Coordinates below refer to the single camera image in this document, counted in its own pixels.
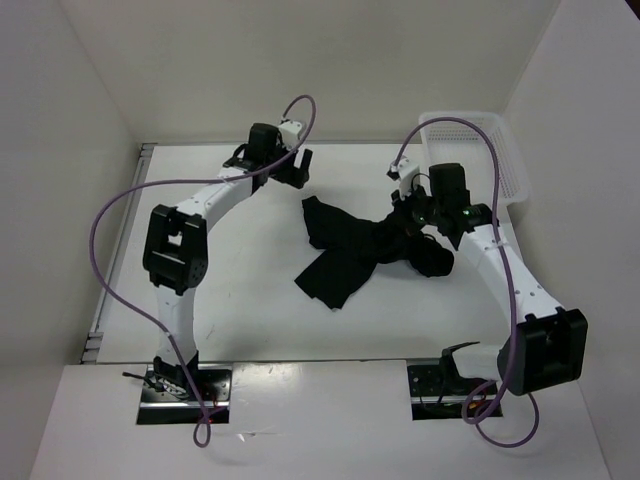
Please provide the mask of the black shorts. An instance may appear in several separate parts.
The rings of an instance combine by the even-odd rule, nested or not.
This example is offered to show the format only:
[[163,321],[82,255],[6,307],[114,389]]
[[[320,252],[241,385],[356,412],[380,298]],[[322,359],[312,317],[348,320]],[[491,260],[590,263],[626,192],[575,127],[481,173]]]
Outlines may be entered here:
[[454,254],[398,210],[374,222],[315,196],[304,199],[302,208],[309,244],[321,254],[295,283],[332,310],[341,309],[380,264],[404,261],[427,278],[445,277],[453,269]]

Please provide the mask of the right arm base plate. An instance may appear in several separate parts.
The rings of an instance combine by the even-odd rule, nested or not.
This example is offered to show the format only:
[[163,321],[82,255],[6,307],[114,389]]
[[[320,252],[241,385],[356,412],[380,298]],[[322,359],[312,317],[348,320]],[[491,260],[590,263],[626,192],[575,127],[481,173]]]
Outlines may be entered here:
[[460,419],[467,396],[484,379],[449,378],[438,359],[407,364],[413,421]]

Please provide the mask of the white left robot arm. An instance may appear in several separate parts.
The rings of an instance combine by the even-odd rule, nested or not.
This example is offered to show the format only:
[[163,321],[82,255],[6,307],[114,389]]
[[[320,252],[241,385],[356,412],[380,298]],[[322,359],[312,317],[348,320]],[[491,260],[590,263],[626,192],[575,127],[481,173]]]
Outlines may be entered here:
[[233,207],[250,198],[269,179],[300,189],[309,179],[312,152],[295,165],[303,122],[284,119],[277,126],[255,123],[248,141],[223,163],[216,182],[175,206],[158,205],[150,215],[143,268],[155,288],[158,320],[167,332],[153,359],[153,381],[175,398],[198,391],[198,350],[194,305],[209,263],[208,234]]

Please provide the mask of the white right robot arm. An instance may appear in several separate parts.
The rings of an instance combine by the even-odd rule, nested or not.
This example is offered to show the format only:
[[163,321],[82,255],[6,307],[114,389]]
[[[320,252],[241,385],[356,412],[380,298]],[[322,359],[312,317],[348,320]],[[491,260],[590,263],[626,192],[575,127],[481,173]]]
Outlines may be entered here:
[[588,322],[578,309],[565,309],[535,279],[508,243],[494,211],[474,204],[465,170],[457,163],[432,165],[428,188],[417,163],[390,166],[397,181],[394,213],[407,226],[433,226],[479,273],[510,327],[502,346],[467,342],[442,352],[440,385],[460,393],[473,379],[501,381],[522,396],[572,382],[582,373]]

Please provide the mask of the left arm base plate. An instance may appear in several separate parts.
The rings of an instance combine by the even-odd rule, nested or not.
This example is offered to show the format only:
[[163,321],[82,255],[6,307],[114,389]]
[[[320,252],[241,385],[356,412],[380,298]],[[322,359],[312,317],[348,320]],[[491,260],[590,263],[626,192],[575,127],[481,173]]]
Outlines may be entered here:
[[[232,373],[231,365],[199,365],[196,384],[205,407],[211,412],[209,424],[229,423]],[[181,391],[166,387],[156,378],[153,367],[147,367],[138,407],[138,425],[195,425],[201,417],[199,403],[189,388]]]

